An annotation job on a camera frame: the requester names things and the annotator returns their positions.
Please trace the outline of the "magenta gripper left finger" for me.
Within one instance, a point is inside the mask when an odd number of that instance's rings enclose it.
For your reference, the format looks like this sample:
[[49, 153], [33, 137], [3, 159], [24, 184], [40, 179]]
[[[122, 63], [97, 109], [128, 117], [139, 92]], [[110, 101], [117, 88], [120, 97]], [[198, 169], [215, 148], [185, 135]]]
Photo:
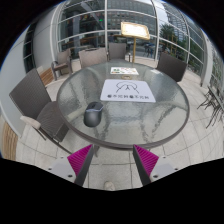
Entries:
[[74, 181], [76, 185], [82, 186], [84, 184], [93, 154], [93, 145], [88, 145], [67, 157], [76, 175]]

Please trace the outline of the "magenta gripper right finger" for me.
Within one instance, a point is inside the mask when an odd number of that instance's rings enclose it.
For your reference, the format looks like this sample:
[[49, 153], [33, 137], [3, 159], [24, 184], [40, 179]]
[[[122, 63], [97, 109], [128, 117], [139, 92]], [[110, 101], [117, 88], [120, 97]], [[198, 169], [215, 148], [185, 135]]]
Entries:
[[133, 146], [133, 156], [142, 185], [150, 184], [150, 174], [158, 162], [159, 157], [138, 145]]

